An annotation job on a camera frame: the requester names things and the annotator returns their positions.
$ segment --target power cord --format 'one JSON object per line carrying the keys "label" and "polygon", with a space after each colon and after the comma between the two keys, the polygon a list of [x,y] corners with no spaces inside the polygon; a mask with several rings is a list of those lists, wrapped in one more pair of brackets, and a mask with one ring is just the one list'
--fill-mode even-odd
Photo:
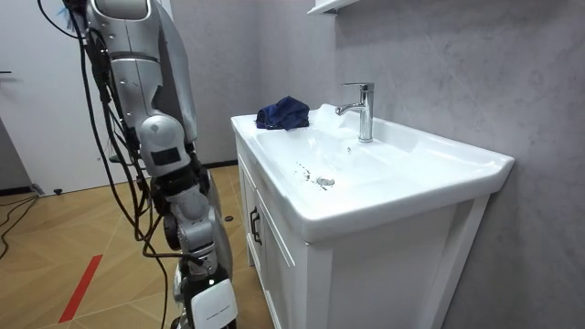
{"label": "power cord", "polygon": [[[93,137],[95,139],[96,145],[98,146],[98,150],[100,151],[100,155],[101,155],[101,160],[103,162],[103,166],[104,169],[106,171],[106,175],[108,176],[108,181],[110,183],[110,188],[112,190],[112,194],[114,196],[114,199],[116,200],[116,202],[118,203],[118,206],[120,207],[121,211],[123,212],[124,216],[126,217],[126,220],[134,227],[134,238],[136,240],[141,240],[144,242],[144,245],[152,252],[153,258],[156,259],[156,262],[158,263],[159,267],[161,268],[161,271],[163,272],[163,276],[164,276],[164,280],[165,280],[165,300],[164,300],[164,308],[163,308],[163,319],[161,322],[161,329],[165,328],[165,320],[166,320],[166,309],[167,309],[167,299],[168,299],[168,275],[166,273],[166,269],[165,266],[163,264],[163,262],[160,261],[160,257],[158,257],[156,250],[154,249],[154,247],[151,245],[150,243],[150,238],[153,236],[154,231],[152,230],[152,228],[154,227],[154,225],[152,225],[148,231],[146,232],[147,234],[144,235],[143,232],[140,230],[139,228],[139,223],[137,220],[133,220],[130,217],[130,214],[128,213],[128,211],[126,210],[126,208],[124,207],[120,196],[118,195],[117,191],[116,191],[116,187],[113,183],[113,179],[112,179],[112,173],[110,171],[110,167],[108,165],[108,160],[105,157],[105,152],[103,151],[103,148],[101,146],[101,141],[100,141],[100,137],[98,135],[98,131],[97,131],[97,126],[95,123],[95,117],[93,115],[93,106],[91,104],[91,95],[90,95],[90,87],[89,87],[89,79],[87,76],[87,71],[86,71],[86,59],[85,59],[85,47],[83,45],[83,36],[80,32],[80,27],[77,23],[77,21],[75,20],[75,17],[73,15],[73,13],[69,10],[69,16],[71,18],[71,22],[73,24],[73,27],[75,29],[75,32],[77,34],[76,39],[78,40],[79,43],[79,47],[80,47],[80,61],[81,61],[81,76],[83,78],[83,86],[84,86],[84,90],[85,90],[85,96],[86,96],[86,102],[88,105],[88,110],[89,110],[89,114],[90,114],[90,125],[91,125],[91,129],[93,132]],[[88,52],[91,51],[90,49],[90,45],[91,45],[91,39],[90,37],[86,37],[86,41],[88,42]],[[101,81],[100,83],[98,83],[98,87],[101,88],[100,92],[101,92],[101,96],[103,97],[102,99],[102,105],[104,108],[104,116],[106,119],[106,128],[108,130],[108,135],[110,137],[112,146],[114,146],[114,150],[116,151],[116,153],[118,154],[119,157],[121,157],[121,152],[120,152],[120,148],[118,147],[117,143],[116,143],[116,138],[112,136],[112,125],[111,125],[111,121],[110,119],[110,113],[111,110],[109,108],[109,106],[107,105],[107,100],[105,99],[105,95],[104,93],[106,92],[106,90],[104,90],[104,83],[103,81]],[[133,164],[135,166],[137,166],[137,159],[134,158]],[[125,163],[122,163],[122,168],[124,169],[124,173],[126,175],[126,178],[128,179],[128,184],[131,186],[131,191],[133,190],[133,180],[130,177],[130,172],[127,168],[127,165]],[[138,175],[142,175],[142,171],[141,170],[137,170]],[[152,205],[152,199],[150,198],[150,194],[149,194],[149,218],[151,220],[152,223],[152,217],[153,217],[153,207]],[[140,211],[139,207],[137,206],[137,200],[135,197],[135,193],[133,193],[133,206],[134,206],[134,218],[138,219],[139,216],[136,215],[140,215],[143,214],[142,211]],[[182,257],[182,255],[180,254],[176,254],[176,257]]]}
{"label": "power cord", "polygon": [[37,5],[38,5],[38,9],[40,10],[40,13],[43,14],[43,16],[45,17],[45,19],[57,30],[59,30],[59,32],[61,32],[62,34],[66,35],[67,37],[72,37],[72,38],[77,38],[75,36],[73,36],[72,34],[68,33],[67,31],[65,31],[64,29],[62,29],[61,27],[59,27],[57,24],[55,24],[55,22],[53,22],[48,16],[47,13],[45,13],[45,9],[43,8],[43,4],[41,4],[41,0],[37,0]]}
{"label": "power cord", "polygon": [[19,202],[26,201],[26,200],[32,200],[32,199],[34,199],[35,197],[37,197],[37,196],[29,196],[29,197],[25,197],[24,199],[21,199],[21,200],[15,201],[15,202],[10,202],[10,203],[7,203],[7,204],[0,205],[0,207],[6,207],[6,206],[14,205],[14,204],[17,204],[17,203],[19,203]]}
{"label": "power cord", "polygon": [[38,196],[32,196],[32,197],[29,197],[29,198],[25,198],[25,199],[20,200],[20,203],[17,206],[15,206],[12,209],[10,209],[10,211],[6,215],[6,220],[4,222],[2,222],[2,224],[0,224],[0,228],[2,226],[6,225],[10,221],[10,215],[15,210],[17,210],[18,208],[20,208],[23,205],[25,205],[25,204],[27,204],[27,203],[30,202],[30,204],[28,205],[28,207],[25,210],[25,212],[23,212],[23,214],[20,215],[20,217],[6,231],[4,231],[4,233],[2,233],[2,235],[0,236],[0,239],[2,240],[2,243],[5,245],[4,250],[0,254],[0,260],[6,255],[6,253],[8,252],[8,249],[10,249],[10,246],[8,245],[8,242],[6,241],[6,238],[5,238],[6,237],[6,234],[8,234],[8,232],[10,232],[12,230],[12,228],[14,228],[16,226],[16,224],[18,224],[18,222],[20,222],[20,220],[27,215],[28,210],[30,210],[30,208],[36,204],[36,202],[38,201],[38,199],[39,199]]}

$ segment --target white label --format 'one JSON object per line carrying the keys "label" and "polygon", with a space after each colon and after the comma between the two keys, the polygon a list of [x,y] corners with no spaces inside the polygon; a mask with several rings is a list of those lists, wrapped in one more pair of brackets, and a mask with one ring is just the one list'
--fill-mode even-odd
{"label": "white label", "polygon": [[231,280],[224,280],[193,297],[191,310],[197,329],[219,329],[228,325],[238,316]]}

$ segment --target wooden floor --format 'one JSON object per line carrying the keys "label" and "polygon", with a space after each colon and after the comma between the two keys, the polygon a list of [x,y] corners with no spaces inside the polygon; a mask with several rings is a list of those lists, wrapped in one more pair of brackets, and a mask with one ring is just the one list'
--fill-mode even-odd
{"label": "wooden floor", "polygon": [[[212,170],[234,258],[234,289],[239,329],[272,328],[260,282],[248,266],[238,168]],[[118,186],[129,205],[126,186]],[[0,197],[0,204],[23,196]],[[0,223],[12,208],[0,208]],[[17,218],[18,211],[11,216]],[[10,226],[4,225],[0,233]],[[163,274],[155,260],[141,255],[142,244],[115,204],[109,187],[43,197],[7,235],[10,250],[0,260],[2,329],[157,329],[163,308]],[[162,228],[154,237],[158,252],[169,252]],[[73,320],[59,324],[83,273],[103,255]],[[175,260],[164,261],[172,287]],[[177,316],[169,301],[167,325]]]}

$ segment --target faucet handle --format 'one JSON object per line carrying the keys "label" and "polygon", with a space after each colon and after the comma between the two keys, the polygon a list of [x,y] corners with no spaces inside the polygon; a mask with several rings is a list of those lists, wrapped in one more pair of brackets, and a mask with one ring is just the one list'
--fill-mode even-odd
{"label": "faucet handle", "polygon": [[342,83],[342,86],[359,86],[361,92],[372,92],[374,91],[374,82],[349,82]]}

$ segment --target cabinet handle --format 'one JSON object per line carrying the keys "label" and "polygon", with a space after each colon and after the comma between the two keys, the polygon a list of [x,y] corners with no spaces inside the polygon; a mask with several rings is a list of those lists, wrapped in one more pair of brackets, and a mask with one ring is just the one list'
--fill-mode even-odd
{"label": "cabinet handle", "polygon": [[250,212],[250,229],[252,230],[252,235],[256,236],[254,231],[254,214],[258,215],[258,209],[256,207]]}
{"label": "cabinet handle", "polygon": [[258,242],[262,245],[262,240],[260,239],[260,232],[256,229],[256,221],[260,220],[260,214],[258,213],[258,209],[254,207],[254,210],[250,213],[250,229],[252,230],[252,235],[254,236],[254,241]]}

